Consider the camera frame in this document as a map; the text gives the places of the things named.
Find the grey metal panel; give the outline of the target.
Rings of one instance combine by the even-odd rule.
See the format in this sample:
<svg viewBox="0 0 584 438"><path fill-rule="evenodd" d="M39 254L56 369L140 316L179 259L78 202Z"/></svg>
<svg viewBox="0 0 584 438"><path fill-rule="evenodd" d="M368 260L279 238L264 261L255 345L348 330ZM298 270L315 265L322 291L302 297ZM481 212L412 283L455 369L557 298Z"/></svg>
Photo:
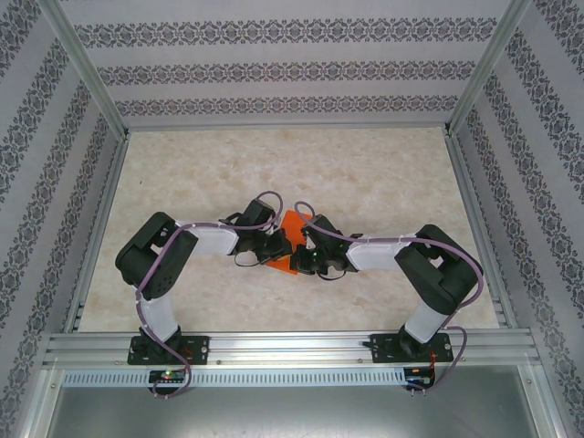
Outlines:
<svg viewBox="0 0 584 438"><path fill-rule="evenodd" d="M537 438L523 401L395 387L202 388L161 401L144 389L66 388L48 438Z"/></svg>

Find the aluminium table end rail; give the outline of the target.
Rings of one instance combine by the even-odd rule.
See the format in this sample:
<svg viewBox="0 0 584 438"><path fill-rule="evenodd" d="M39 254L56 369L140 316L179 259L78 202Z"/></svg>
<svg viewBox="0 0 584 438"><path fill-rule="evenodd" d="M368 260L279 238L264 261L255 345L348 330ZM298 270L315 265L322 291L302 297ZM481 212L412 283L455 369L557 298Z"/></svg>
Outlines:
<svg viewBox="0 0 584 438"><path fill-rule="evenodd" d="M386 130L386 129L433 129L445 130L445 123L291 123L291 124L215 124L176 126L136 126L128 128L128 133L138 132L193 132L228 130Z"/></svg>

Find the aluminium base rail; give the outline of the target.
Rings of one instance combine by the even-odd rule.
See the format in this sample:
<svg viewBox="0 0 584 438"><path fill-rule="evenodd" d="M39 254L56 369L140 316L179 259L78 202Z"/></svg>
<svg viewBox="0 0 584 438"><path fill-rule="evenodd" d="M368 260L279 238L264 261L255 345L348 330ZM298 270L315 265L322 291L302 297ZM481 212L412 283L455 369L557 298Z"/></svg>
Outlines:
<svg viewBox="0 0 584 438"><path fill-rule="evenodd" d="M370 366L367 331L215 332L209 368L348 368ZM55 369L126 368L130 332L75 332L49 338L42 365ZM541 357L526 328L469 329L460 366L536 365Z"/></svg>

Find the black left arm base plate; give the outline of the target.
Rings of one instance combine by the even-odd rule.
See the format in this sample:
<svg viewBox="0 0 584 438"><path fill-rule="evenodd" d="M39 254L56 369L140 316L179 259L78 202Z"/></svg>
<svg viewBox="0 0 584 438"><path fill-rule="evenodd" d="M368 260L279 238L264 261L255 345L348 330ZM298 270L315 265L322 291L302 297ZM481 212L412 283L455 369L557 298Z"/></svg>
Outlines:
<svg viewBox="0 0 584 438"><path fill-rule="evenodd" d="M206 365L210 339L205 336L170 338L169 348L190 365ZM146 335L133 337L127 357L130 365L181 365L183 362Z"/></svg>

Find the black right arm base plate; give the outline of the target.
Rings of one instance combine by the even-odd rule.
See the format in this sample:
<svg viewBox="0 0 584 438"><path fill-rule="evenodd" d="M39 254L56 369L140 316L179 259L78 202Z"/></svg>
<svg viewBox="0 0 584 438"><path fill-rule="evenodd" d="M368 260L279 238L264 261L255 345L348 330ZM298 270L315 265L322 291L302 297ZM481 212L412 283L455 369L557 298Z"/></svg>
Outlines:
<svg viewBox="0 0 584 438"><path fill-rule="evenodd" d="M374 363L422 363L434 358L439 363L454 359L450 338L437 333L429 342L419 343L407 333L371 334L362 345L370 350Z"/></svg>

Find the aluminium table side rail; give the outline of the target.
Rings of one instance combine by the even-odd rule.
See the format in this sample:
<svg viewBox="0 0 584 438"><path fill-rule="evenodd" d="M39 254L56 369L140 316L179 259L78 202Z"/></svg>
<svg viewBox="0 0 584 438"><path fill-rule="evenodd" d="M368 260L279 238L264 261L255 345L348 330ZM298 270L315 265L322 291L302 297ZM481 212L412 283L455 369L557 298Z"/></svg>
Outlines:
<svg viewBox="0 0 584 438"><path fill-rule="evenodd" d="M127 132L124 138L120 140L119 145L111 157L107 178L104 181L100 193L98 209L95 212L93 225L90 229L87 245L82 256L77 281L75 282L71 299L68 302L68 308L65 314L66 318L63 320L61 327L62 333L71 333L76 330L78 326L78 312L83 311L85 306L91 279L99 257L99 250L109 220L111 206L113 205L115 192L130 143L130 137L131 133Z"/></svg>
<svg viewBox="0 0 584 438"><path fill-rule="evenodd" d="M454 175L463 199L464 209L469 219L470 228L476 244L478 258L482 262L485 282L495 306L495 313L501 328L518 329L504 279L496 262L479 201L476 196L470 173L457 139L448 130L443 129L443 137L453 166Z"/></svg>

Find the aluminium frame post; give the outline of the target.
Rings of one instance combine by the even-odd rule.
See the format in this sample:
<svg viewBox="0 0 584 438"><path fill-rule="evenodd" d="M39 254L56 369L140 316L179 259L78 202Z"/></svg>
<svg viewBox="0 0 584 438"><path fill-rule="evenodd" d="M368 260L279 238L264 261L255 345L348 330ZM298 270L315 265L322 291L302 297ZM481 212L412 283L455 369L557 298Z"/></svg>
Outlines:
<svg viewBox="0 0 584 438"><path fill-rule="evenodd" d="M116 137L125 139L128 128L59 1L36 1Z"/></svg>
<svg viewBox="0 0 584 438"><path fill-rule="evenodd" d="M506 44L514 34L523 18L531 0L510 0L509 4L496 26L492 38L474 72L472 73L461 97L458 99L450 119L445 124L445 132L453 137L461 129L467 114L475 104L478 95L501 57Z"/></svg>

